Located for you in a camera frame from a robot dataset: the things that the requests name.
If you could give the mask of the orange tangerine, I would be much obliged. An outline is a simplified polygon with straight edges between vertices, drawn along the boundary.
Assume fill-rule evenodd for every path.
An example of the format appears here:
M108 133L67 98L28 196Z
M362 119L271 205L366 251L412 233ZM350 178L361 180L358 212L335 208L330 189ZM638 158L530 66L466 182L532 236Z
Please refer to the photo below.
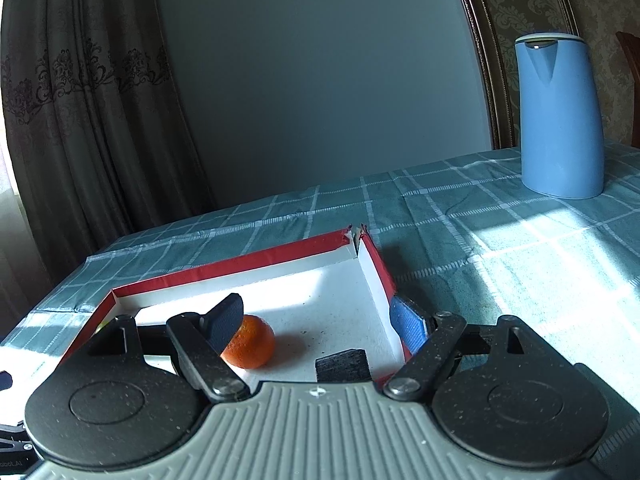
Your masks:
M232 366L256 370L268 363L274 348L276 337L270 325L259 316L246 314L221 357Z

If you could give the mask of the blue electric kettle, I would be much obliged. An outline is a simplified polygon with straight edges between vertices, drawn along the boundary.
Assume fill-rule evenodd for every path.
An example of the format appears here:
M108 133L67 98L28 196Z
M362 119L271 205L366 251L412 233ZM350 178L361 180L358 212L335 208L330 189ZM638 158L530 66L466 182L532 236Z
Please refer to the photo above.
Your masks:
M562 200L604 188L604 134L585 40L536 32L515 40L520 88L522 181Z

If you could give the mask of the dark patterned curtain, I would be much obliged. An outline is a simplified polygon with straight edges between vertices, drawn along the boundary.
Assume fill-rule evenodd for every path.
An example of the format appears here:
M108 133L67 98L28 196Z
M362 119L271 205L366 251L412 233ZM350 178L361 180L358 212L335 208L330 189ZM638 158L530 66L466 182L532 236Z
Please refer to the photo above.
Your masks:
M156 0L3 0L1 328L119 237L212 211Z

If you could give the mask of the dark wooden door frame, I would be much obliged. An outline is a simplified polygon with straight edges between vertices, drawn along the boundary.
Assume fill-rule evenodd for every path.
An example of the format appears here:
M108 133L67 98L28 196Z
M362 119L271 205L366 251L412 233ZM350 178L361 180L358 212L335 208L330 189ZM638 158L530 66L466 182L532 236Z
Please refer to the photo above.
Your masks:
M520 94L514 42L531 32L580 31L570 0L461 0L480 63L491 145L520 140Z

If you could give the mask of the teal plaid tablecloth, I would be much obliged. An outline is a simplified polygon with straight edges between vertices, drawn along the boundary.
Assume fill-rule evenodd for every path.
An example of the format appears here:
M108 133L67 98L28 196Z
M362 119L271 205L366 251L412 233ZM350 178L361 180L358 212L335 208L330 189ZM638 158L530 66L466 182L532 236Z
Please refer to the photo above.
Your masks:
M605 147L590 200L537 194L517 150L398 169L159 226L90 256L2 338L42 364L112 288L345 226L366 226L397 287L473 323L520 316L639 399L639 153Z

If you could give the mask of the red cardboard tray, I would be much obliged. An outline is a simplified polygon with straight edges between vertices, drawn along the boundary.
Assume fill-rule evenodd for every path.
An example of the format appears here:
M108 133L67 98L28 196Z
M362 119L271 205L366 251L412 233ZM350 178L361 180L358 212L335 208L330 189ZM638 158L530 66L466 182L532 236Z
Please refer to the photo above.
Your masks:
M236 370L250 387L262 380L314 382L318 359L349 349L367 353L375 380L406 362L390 324L393 280L369 234L351 229L113 288L64 354L117 315L130 314L140 326L163 324L183 312L204 314L232 292L277 339L266 365Z

